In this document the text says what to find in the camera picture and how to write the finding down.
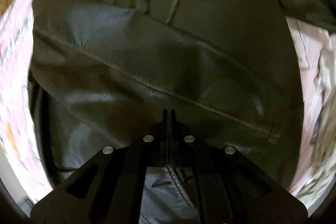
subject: metal pin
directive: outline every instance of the metal pin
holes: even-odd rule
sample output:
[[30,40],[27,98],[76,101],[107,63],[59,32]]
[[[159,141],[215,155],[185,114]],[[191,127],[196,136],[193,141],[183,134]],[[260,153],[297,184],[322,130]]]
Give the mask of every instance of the metal pin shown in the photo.
[[143,140],[146,142],[146,143],[150,143],[154,140],[154,137],[152,135],[146,135],[143,137]]
[[111,154],[112,152],[113,152],[113,147],[112,146],[105,146],[104,148],[103,148],[103,153],[104,154]]
[[226,153],[226,154],[232,155],[232,154],[234,154],[235,152],[236,152],[236,150],[235,150],[235,148],[232,147],[232,146],[228,146],[228,147],[225,148],[225,153]]
[[184,137],[184,140],[187,142],[187,143],[193,143],[195,141],[195,137],[194,136],[191,136],[191,135],[188,135],[188,136],[185,136]]

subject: screw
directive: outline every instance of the screw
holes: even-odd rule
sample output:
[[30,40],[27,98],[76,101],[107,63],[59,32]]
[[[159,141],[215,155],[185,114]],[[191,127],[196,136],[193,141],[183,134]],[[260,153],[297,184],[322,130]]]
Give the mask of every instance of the screw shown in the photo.
[[232,155],[232,154],[234,154],[235,152],[236,152],[236,150],[235,150],[235,148],[232,147],[232,146],[228,146],[228,147],[225,148],[225,153],[226,153],[226,154]]
[[104,154],[111,154],[112,152],[113,152],[113,147],[112,146],[105,146],[104,148],[103,148],[103,153]]
[[154,140],[154,137],[152,135],[146,135],[143,137],[143,140],[146,142],[146,143],[150,143]]
[[188,135],[188,136],[185,136],[184,137],[184,140],[187,142],[187,143],[193,143],[195,141],[195,137],[194,136],[191,136],[191,135]]

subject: silver screw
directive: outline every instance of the silver screw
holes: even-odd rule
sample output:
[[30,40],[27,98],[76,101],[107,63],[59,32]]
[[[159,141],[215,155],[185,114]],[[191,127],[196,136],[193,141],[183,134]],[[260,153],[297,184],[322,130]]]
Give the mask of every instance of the silver screw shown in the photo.
[[146,135],[143,137],[143,140],[146,142],[146,143],[150,143],[154,140],[154,137],[152,135]]
[[236,152],[236,150],[235,150],[235,148],[232,147],[232,146],[228,146],[228,147],[225,148],[225,153],[226,153],[226,154],[232,155],[232,154],[234,154],[235,152]]
[[185,136],[184,137],[184,140],[187,142],[187,143],[193,143],[195,141],[195,137],[192,136],[192,135],[188,135],[188,136]]
[[113,147],[112,146],[105,146],[103,148],[103,153],[104,154],[111,154],[113,152]]

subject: leather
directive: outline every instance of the leather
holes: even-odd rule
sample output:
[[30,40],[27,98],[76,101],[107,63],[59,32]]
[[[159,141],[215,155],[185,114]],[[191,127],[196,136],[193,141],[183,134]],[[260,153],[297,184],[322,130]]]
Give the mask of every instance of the leather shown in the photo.
[[50,179],[59,183],[59,171],[105,145],[129,145],[175,109],[193,135],[235,146],[288,188],[303,102],[285,13],[314,21],[288,7],[296,8],[290,0],[34,0],[31,71],[45,94],[36,134]]

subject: jacket sleeve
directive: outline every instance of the jacket sleeve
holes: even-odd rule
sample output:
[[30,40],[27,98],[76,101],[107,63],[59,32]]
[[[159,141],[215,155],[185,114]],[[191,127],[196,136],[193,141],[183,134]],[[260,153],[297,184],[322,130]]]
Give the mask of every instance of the jacket sleeve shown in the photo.
[[336,0],[278,0],[285,15],[336,33]]

